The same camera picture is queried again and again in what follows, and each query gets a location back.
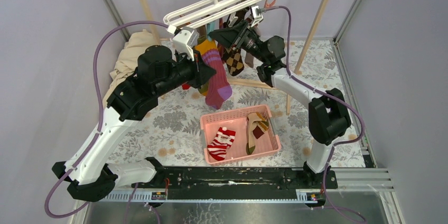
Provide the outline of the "magenta yellow sock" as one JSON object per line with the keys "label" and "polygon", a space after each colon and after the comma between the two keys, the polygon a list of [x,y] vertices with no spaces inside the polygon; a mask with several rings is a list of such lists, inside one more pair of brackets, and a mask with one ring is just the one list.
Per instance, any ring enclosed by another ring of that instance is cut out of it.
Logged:
{"label": "magenta yellow sock", "polygon": [[209,90],[205,97],[206,104],[214,109],[220,109],[222,104],[232,96],[232,88],[227,80],[221,56],[214,40],[205,38],[196,47],[204,62],[216,70],[216,74],[208,81]]}

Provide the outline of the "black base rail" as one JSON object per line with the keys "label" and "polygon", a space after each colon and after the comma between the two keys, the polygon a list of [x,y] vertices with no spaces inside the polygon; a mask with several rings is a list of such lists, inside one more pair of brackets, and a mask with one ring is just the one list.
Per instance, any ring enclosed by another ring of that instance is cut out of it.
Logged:
{"label": "black base rail", "polygon": [[160,189],[169,200],[286,200],[296,190],[337,189],[338,182],[334,171],[312,175],[303,168],[160,166],[151,181],[131,186]]}

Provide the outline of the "beige cloth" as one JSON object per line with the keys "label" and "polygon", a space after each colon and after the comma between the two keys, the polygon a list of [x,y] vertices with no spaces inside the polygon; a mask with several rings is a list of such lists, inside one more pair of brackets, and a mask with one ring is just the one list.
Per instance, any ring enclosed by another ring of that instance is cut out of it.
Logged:
{"label": "beige cloth", "polygon": [[132,75],[137,67],[137,59],[147,48],[158,45],[160,40],[147,30],[133,33],[129,40],[124,44],[120,51],[113,70],[110,72],[112,79],[109,89],[104,94],[102,105],[107,106],[107,99],[113,93],[114,89],[122,83],[127,77]]}

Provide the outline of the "pink plastic basket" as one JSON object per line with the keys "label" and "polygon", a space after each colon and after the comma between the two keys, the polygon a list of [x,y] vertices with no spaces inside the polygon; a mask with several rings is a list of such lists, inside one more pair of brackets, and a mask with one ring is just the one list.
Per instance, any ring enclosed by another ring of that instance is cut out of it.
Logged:
{"label": "pink plastic basket", "polygon": [[[248,143],[247,116],[255,112],[259,112],[266,118],[269,128],[263,136],[255,140],[255,150],[249,155],[246,152]],[[276,154],[282,146],[278,135],[274,131],[274,125],[271,122],[272,117],[270,108],[267,105],[250,106],[201,116],[200,128],[206,145],[212,143],[221,127],[236,132],[236,139],[230,149],[227,150],[226,157],[223,160],[214,159],[207,148],[203,149],[207,164],[212,166],[224,165]]]}

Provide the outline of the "argyle brown sock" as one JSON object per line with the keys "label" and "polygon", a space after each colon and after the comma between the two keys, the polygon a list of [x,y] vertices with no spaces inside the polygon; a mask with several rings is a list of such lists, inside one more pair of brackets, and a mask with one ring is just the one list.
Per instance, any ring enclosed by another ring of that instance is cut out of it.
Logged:
{"label": "argyle brown sock", "polygon": [[241,49],[232,50],[225,48],[222,59],[225,62],[231,76],[237,76],[244,70]]}

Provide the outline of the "red white santa sock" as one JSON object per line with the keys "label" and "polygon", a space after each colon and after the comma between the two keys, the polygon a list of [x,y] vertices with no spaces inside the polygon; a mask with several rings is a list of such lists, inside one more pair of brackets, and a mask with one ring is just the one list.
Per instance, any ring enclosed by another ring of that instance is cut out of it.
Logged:
{"label": "red white santa sock", "polygon": [[236,131],[226,127],[220,127],[213,140],[207,145],[207,152],[216,161],[223,161],[226,158],[227,150],[235,141]]}

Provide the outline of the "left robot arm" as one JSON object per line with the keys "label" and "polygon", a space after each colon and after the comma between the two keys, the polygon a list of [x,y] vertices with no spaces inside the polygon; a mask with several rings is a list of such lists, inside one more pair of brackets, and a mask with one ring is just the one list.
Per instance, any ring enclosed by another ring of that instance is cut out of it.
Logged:
{"label": "left robot arm", "polygon": [[67,190],[74,199],[87,202],[97,202],[125,185],[160,186],[163,167],[155,158],[127,164],[110,164],[108,158],[162,95],[185,83],[199,88],[215,74],[198,51],[189,57],[163,45],[148,47],[137,58],[135,71],[107,99],[100,130],[90,134],[72,159],[55,163],[53,173],[69,183]]}

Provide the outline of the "beige striped patchwork sock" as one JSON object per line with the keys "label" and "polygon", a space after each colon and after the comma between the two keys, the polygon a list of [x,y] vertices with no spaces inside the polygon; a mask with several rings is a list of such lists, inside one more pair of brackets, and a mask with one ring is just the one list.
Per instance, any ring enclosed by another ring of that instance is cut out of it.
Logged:
{"label": "beige striped patchwork sock", "polygon": [[250,113],[246,117],[247,143],[246,153],[252,155],[256,148],[256,139],[262,137],[269,129],[269,122],[263,114],[259,112]]}

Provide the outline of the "wooden clothes rack frame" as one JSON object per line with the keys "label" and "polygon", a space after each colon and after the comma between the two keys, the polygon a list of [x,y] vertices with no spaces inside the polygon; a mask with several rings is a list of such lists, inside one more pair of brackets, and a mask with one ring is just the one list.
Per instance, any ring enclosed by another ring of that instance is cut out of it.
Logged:
{"label": "wooden clothes rack frame", "polygon": [[309,33],[307,35],[306,40],[305,40],[305,44],[304,44],[303,49],[301,51],[299,60],[298,60],[298,62],[296,64],[296,66],[295,66],[294,72],[298,72],[298,70],[300,69],[300,67],[301,67],[301,65],[303,63],[303,60],[304,60],[304,58],[306,56],[306,53],[307,53],[307,51],[309,49],[309,46],[310,46],[310,44],[311,44],[311,42],[313,40],[313,37],[314,37],[315,32],[316,32],[316,30],[318,28],[320,20],[321,20],[321,18],[323,16],[323,13],[324,13],[324,10],[326,8],[327,3],[328,3],[328,0],[321,0],[319,9],[318,9],[318,11],[317,11],[317,13],[315,15],[314,21],[313,21],[313,23],[311,25],[310,31],[309,31]]}

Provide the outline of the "orange clothes peg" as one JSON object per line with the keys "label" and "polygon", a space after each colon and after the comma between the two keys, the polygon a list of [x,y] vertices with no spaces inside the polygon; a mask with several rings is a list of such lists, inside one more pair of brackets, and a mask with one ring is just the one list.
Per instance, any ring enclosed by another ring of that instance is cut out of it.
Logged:
{"label": "orange clothes peg", "polygon": [[275,4],[276,4],[276,0],[272,0],[272,1],[265,0],[264,9],[274,7]]}

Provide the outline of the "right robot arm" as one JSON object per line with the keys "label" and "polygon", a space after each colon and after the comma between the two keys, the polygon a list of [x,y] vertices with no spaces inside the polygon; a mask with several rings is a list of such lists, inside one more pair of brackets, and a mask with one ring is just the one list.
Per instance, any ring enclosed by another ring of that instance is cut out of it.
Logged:
{"label": "right robot arm", "polygon": [[333,88],[322,91],[299,81],[282,61],[286,57],[285,41],[274,35],[263,41],[242,21],[233,27],[211,31],[209,36],[227,49],[242,49],[261,61],[257,74],[261,82],[281,90],[308,109],[309,131],[314,139],[311,155],[303,165],[303,181],[318,187],[328,174],[334,145],[351,126],[342,92]]}

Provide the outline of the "grey sock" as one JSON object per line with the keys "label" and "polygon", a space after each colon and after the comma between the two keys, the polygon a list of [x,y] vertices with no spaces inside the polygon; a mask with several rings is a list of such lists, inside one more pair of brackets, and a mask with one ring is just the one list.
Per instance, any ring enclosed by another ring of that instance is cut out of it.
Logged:
{"label": "grey sock", "polygon": [[248,52],[245,55],[245,64],[248,65],[250,68],[254,67],[254,56]]}

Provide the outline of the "white sock hanger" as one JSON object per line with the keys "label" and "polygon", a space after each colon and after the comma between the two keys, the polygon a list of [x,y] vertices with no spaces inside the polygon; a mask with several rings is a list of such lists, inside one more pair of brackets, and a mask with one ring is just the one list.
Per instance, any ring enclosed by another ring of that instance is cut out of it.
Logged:
{"label": "white sock hanger", "polygon": [[175,27],[184,25],[196,29],[261,1],[263,0],[201,0],[166,14],[163,22]]}

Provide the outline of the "green striped sock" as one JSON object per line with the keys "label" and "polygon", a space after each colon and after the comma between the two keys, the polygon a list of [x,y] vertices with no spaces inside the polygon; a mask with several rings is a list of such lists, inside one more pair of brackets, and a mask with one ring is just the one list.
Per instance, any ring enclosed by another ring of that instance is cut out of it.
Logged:
{"label": "green striped sock", "polygon": [[202,85],[200,88],[198,88],[198,92],[203,95],[204,97],[207,96],[208,94],[208,90],[209,90],[209,83],[205,83],[204,85]]}

